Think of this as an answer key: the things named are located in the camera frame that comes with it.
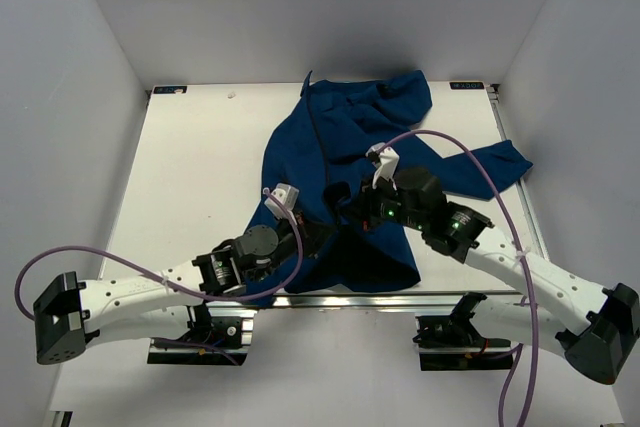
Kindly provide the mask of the blue jacket with black lining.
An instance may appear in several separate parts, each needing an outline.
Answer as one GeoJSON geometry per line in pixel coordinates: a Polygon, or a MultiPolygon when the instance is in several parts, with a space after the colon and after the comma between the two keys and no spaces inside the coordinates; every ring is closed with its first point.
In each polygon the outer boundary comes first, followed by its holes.
{"type": "Polygon", "coordinates": [[[419,283],[403,227],[387,222],[365,232],[342,210],[375,170],[365,157],[368,149],[403,135],[431,107],[420,71],[367,82],[304,82],[298,104],[266,146],[262,184],[297,188],[297,208],[306,220],[319,224],[325,238],[318,253],[304,251],[303,262],[290,258],[270,276],[249,282],[247,293],[255,304],[271,304],[275,287],[293,271],[298,274],[285,289],[294,294],[337,285],[378,293],[419,283]]]}

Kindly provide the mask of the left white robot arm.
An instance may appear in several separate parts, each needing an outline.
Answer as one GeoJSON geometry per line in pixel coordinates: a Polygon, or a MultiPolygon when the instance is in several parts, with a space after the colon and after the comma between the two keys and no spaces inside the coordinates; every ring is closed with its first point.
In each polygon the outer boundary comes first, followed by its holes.
{"type": "Polygon", "coordinates": [[[299,276],[304,261],[316,257],[334,231],[303,214],[296,188],[279,184],[264,194],[273,226],[252,226],[180,265],[150,271],[119,258],[134,275],[107,280],[57,275],[33,303],[37,363],[64,363],[90,346],[135,338],[225,357],[234,339],[217,335],[209,304],[272,296],[299,276]],[[216,336],[221,342],[213,345],[216,336]]]}

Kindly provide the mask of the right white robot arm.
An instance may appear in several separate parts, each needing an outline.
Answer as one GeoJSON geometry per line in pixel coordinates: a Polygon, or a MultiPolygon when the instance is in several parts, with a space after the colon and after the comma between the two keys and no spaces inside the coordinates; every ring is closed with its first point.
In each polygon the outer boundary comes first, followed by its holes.
{"type": "Polygon", "coordinates": [[[491,339],[538,345],[590,380],[612,385],[639,338],[635,290],[622,283],[608,289],[517,249],[488,217],[449,201],[423,167],[403,169],[392,180],[366,180],[346,216],[367,228],[396,223],[417,230],[438,254],[521,294],[534,291],[535,314],[524,305],[465,294],[449,316],[415,336],[423,348],[479,350],[491,339]]]}

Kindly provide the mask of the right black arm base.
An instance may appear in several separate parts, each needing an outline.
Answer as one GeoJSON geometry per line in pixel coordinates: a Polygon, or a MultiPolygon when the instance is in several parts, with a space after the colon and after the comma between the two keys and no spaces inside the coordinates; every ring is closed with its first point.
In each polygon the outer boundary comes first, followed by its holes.
{"type": "Polygon", "coordinates": [[[447,315],[417,317],[417,334],[412,341],[423,372],[511,369],[515,351],[511,342],[484,337],[471,324],[474,309],[486,299],[481,293],[467,293],[447,315]]]}

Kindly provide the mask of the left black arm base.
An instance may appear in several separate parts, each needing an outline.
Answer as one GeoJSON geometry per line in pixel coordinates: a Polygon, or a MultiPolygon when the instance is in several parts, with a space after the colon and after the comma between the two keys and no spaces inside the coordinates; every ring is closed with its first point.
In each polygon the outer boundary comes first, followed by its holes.
{"type": "Polygon", "coordinates": [[[177,334],[161,334],[152,340],[150,365],[242,366],[252,343],[255,309],[203,304],[173,312],[184,313],[177,334]]]}

